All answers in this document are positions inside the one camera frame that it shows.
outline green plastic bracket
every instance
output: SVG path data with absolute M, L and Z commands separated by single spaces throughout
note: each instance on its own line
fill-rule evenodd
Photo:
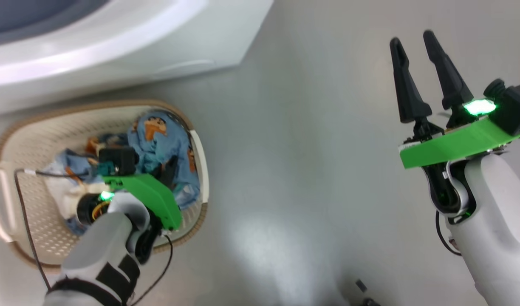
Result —
M 520 134 L 511 136 L 485 118 L 444 136 L 408 147 L 400 152 L 400 158 L 406 169 L 423 167 L 485 152 L 517 138 L 520 138 Z
M 160 218 L 164 229 L 173 230 L 181 226 L 183 216 L 173 193 L 150 174 L 103 176 L 103 180 L 113 190 L 126 189 L 134 195 Z

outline printed cartoon character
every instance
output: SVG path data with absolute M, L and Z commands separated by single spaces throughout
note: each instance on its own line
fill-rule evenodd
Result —
M 190 167 L 190 172 L 196 171 L 196 162 L 194 160 L 194 151 L 192 151 L 191 147 L 188 147 L 188 166 Z
M 159 117 L 149 117 L 145 121 L 145 138 L 147 141 L 155 139 L 155 132 L 167 136 L 165 121 Z

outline laundry basket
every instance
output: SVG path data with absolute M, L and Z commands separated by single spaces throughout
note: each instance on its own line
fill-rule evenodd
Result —
M 171 112 L 188 131 L 200 178 L 198 201 L 182 211 L 181 227 L 170 234 L 174 246 L 183 244 L 200 229 L 207 213 L 209 181 L 206 159 L 192 123 L 175 107 L 156 100 L 97 103 L 46 113 L 18 122 L 0 138 L 0 237 L 15 254 L 35 267 L 21 206 L 13 180 L 17 168 L 42 169 L 65 148 L 84 150 L 87 139 L 103 133 L 126 132 L 138 116 L 153 110 Z M 37 176 L 19 175 L 31 235 L 39 260 L 48 272 L 60 265 L 79 237 L 72 234 L 45 181 Z M 155 243 L 155 252 L 169 248 L 165 238 Z

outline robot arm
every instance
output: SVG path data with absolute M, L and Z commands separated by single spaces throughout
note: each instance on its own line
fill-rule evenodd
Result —
M 473 95 L 431 31 L 424 41 L 452 110 L 444 130 L 427 117 L 397 38 L 390 42 L 400 121 L 415 122 L 414 136 L 400 150 L 406 169 L 421 167 L 435 208 L 490 306 L 520 305 L 520 180 L 499 156 L 520 138 L 520 85 L 493 81 L 489 99 Z
M 140 274 L 126 248 L 132 230 L 132 222 L 122 212 L 99 217 L 64 260 L 43 305 L 125 305 Z

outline gray floor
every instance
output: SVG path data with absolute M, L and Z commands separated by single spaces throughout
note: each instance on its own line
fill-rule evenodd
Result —
M 517 83 L 520 2 L 483 3 L 283 0 L 238 68 L 58 105 L 163 99 L 203 140 L 206 222 L 143 305 L 343 306 L 365 296 L 361 279 L 384 306 L 484 306 L 462 259 L 435 234 L 424 175 L 399 161 L 412 127 L 398 121 L 388 50 L 400 36 L 435 113 L 442 95 L 425 28 L 476 95 L 496 77 Z M 41 111 L 1 117 L 0 131 Z M 520 142 L 511 151 L 520 175 Z M 138 292 L 166 260 L 144 267 Z M 40 304 L 42 295 L 35 270 L 0 242 L 0 304 Z

